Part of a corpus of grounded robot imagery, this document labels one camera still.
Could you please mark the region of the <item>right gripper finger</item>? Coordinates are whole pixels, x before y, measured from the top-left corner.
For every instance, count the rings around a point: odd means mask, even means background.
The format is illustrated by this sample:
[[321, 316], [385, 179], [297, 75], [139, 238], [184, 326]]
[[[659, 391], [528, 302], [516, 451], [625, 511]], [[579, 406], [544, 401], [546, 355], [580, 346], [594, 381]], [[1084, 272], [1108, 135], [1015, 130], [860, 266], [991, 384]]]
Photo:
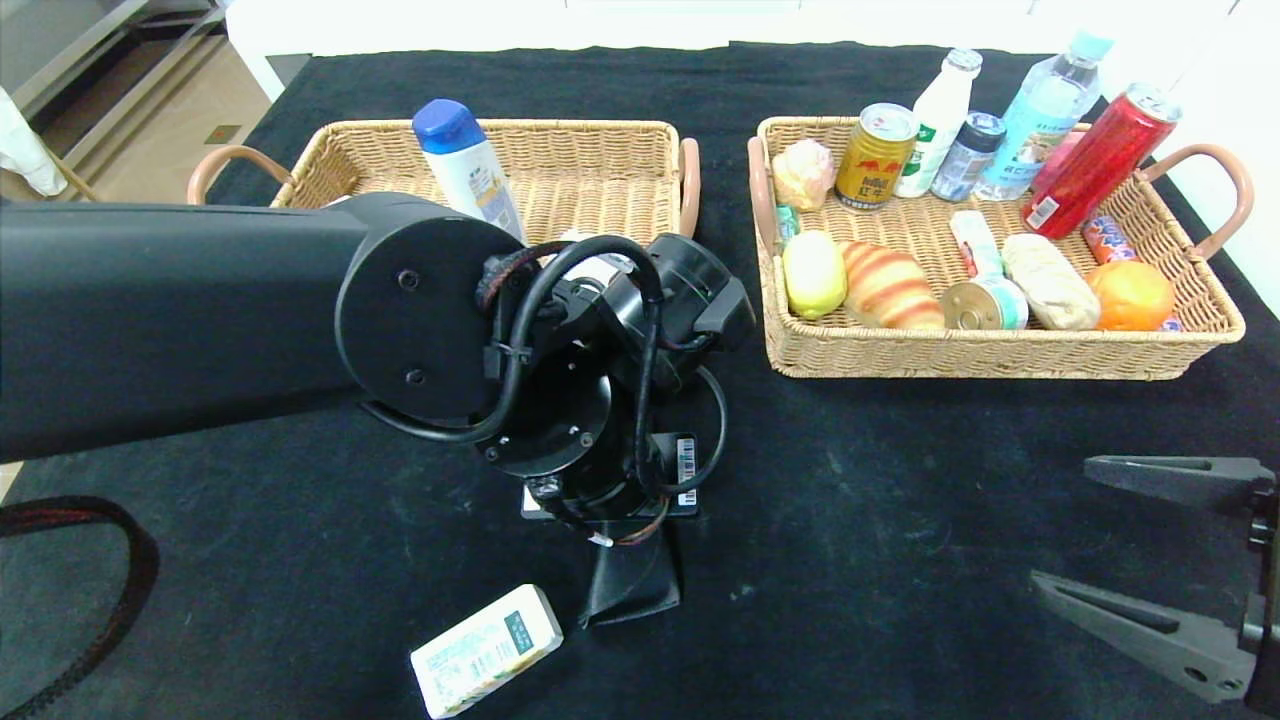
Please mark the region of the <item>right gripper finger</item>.
[[1277, 495], [1277, 478], [1254, 457], [1088, 457], [1085, 478], [1199, 510], [1256, 509]]
[[1245, 698], [1258, 657], [1228, 624], [1043, 571], [1030, 583], [1048, 611], [1201, 700]]

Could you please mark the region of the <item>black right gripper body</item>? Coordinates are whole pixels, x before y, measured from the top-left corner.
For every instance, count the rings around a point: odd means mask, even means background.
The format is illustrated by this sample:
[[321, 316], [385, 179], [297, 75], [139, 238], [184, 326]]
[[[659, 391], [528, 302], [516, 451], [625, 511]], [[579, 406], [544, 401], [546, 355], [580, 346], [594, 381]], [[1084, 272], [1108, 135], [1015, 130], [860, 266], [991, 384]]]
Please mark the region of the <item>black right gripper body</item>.
[[1260, 556], [1257, 591], [1248, 596], [1243, 615], [1243, 650], [1256, 665], [1245, 692], [1245, 706], [1279, 717], [1279, 538], [1277, 491], [1251, 500], [1249, 550]]

